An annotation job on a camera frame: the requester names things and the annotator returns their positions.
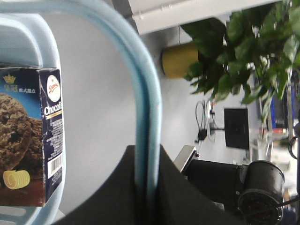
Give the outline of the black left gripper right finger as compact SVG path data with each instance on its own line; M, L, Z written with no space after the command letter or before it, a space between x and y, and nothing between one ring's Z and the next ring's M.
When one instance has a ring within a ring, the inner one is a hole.
M157 225L242 225L202 195L176 168L160 146Z

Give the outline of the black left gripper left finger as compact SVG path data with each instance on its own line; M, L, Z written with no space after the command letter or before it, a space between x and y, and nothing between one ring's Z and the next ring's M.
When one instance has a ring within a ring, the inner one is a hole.
M139 225L134 184L135 146L123 157L105 183L56 225Z

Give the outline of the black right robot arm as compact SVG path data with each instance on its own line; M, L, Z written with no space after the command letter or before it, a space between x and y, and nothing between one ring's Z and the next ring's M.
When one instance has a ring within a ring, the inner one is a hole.
M251 225L275 225L283 217L284 174L269 161L234 165L199 160L185 145L175 159L179 171L211 201L224 205Z

